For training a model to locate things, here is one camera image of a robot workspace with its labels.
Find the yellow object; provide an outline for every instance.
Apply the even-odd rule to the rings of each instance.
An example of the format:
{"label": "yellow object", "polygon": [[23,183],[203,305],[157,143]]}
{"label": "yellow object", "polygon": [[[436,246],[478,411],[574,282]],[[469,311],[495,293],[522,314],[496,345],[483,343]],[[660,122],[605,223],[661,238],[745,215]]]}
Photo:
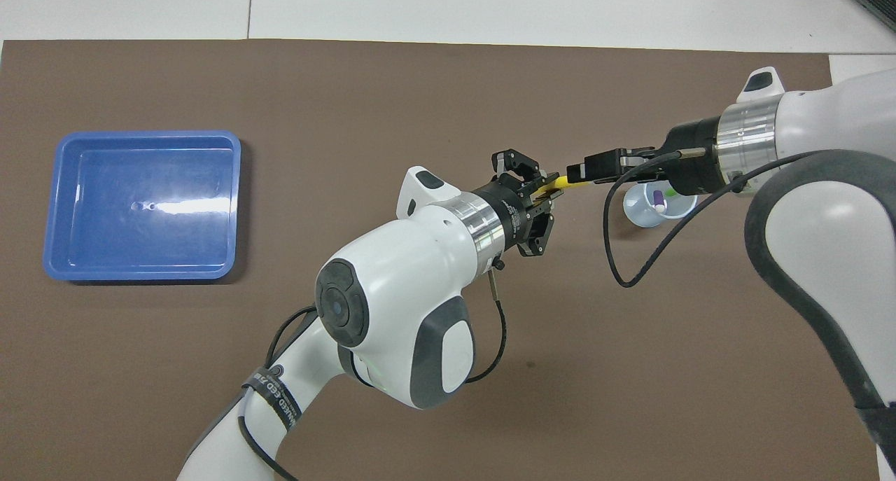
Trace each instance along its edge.
{"label": "yellow object", "polygon": [[538,197],[538,196],[544,194],[545,192],[550,192],[551,190],[563,190],[564,188],[583,187],[585,185],[591,185],[591,184],[592,184],[591,181],[577,181],[575,183],[570,183],[569,180],[566,178],[566,175],[563,175],[562,177],[557,178],[556,180],[554,180],[548,184],[545,184],[544,187],[536,190],[535,193],[532,194],[532,196]]}

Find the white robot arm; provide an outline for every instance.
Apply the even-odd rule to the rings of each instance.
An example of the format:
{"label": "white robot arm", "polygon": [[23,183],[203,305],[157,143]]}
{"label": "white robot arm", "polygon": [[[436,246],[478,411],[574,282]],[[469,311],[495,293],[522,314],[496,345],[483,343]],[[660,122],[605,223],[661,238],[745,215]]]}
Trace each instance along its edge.
{"label": "white robot arm", "polygon": [[[786,168],[750,172],[817,150]],[[652,158],[674,155],[656,168]],[[896,469],[896,70],[813,92],[784,92],[774,69],[748,79],[719,117],[674,127],[660,149],[615,149],[547,175],[515,150],[463,192],[407,171],[397,220],[321,268],[316,314],[246,381],[199,439],[179,479],[289,477],[279,443],[336,375],[410,407],[445,402],[467,381],[473,334],[461,290],[513,246],[544,254],[563,188],[668,179],[680,194],[757,192],[746,219],[759,274],[815,329],[878,445]]]}

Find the metallic band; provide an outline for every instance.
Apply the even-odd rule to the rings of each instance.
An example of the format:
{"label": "metallic band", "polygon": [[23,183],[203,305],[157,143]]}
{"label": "metallic band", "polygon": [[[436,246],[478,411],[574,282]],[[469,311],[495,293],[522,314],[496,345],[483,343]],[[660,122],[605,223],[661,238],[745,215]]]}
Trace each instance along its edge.
{"label": "metallic band", "polygon": [[470,192],[442,203],[434,203],[452,212],[470,232],[476,246],[476,276],[491,267],[493,258],[501,255],[505,247],[505,233],[498,214],[482,197]]}
{"label": "metallic band", "polygon": [[[775,114],[781,96],[733,104],[721,115],[716,134],[716,156],[726,183],[778,159]],[[759,190],[774,172],[766,172],[752,179],[743,192]]]}

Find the cable strap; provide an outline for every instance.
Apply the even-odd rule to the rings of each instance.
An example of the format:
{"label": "cable strap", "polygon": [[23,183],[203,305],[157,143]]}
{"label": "cable strap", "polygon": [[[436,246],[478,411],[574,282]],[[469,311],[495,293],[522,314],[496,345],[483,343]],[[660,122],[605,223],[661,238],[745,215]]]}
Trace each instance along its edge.
{"label": "cable strap", "polygon": [[252,376],[243,383],[243,388],[252,386],[252,389],[262,396],[271,409],[277,413],[279,419],[286,427],[286,431],[292,430],[292,427],[301,417],[302,411],[298,408],[298,402],[289,393],[289,389],[279,379],[282,375],[283,368],[279,365],[273,366],[271,369],[259,367],[253,372]]}

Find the purple marker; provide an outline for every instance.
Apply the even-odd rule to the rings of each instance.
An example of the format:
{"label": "purple marker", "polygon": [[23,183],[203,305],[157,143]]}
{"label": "purple marker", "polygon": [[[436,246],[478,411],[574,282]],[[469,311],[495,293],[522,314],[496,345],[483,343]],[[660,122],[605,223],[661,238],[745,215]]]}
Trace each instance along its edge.
{"label": "purple marker", "polygon": [[663,198],[662,190],[653,191],[653,209],[657,210],[657,213],[666,212],[666,200]]}

